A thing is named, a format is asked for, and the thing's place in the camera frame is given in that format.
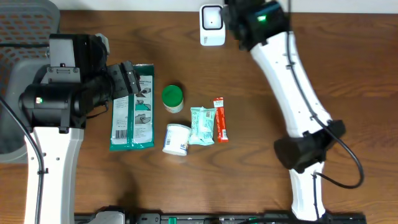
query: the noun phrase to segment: instruction picture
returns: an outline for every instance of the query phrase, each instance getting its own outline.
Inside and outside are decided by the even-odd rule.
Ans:
[[[145,88],[143,90],[141,90],[141,92],[136,94],[136,97],[138,98],[150,98],[152,96],[152,88]]]
[[[151,99],[135,99],[135,111],[151,111]]]
[[[138,113],[134,117],[134,124],[147,124],[151,121],[151,119],[150,113]]]

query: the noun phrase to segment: green bottle cap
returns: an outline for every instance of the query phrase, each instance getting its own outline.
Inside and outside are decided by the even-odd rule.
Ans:
[[[175,85],[169,85],[162,92],[162,101],[166,106],[176,107],[183,101],[182,90]]]

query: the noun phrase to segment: wooden table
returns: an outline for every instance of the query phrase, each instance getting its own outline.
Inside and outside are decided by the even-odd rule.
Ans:
[[[103,33],[108,64],[155,65],[155,148],[110,152],[111,113],[90,120],[76,175],[76,212],[106,205],[167,213],[252,213],[288,210],[290,179],[273,142],[286,134],[265,76],[229,35],[202,47],[198,13],[64,11],[64,33]],[[296,14],[302,62],[324,107],[347,128],[345,142],[366,172],[357,190],[323,182],[332,212],[364,212],[368,223],[396,223],[398,214],[398,16]],[[180,83],[185,107],[166,112],[160,94]],[[225,97],[229,143],[191,146],[187,157],[162,152],[166,125],[190,123],[190,107]],[[328,153],[325,174],[347,184],[358,171],[345,151]],[[0,165],[0,222],[22,223],[26,165]]]

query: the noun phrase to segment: red snack wrapper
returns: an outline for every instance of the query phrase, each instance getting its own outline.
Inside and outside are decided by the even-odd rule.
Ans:
[[[218,130],[218,142],[228,142],[225,126],[224,98],[219,97],[213,100],[214,107],[217,109],[216,121]]]

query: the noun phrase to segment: white plastic container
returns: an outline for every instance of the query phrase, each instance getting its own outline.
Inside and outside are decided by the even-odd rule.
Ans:
[[[165,153],[186,156],[188,150],[188,140],[191,128],[181,124],[167,125],[166,138],[164,140],[163,151]]]

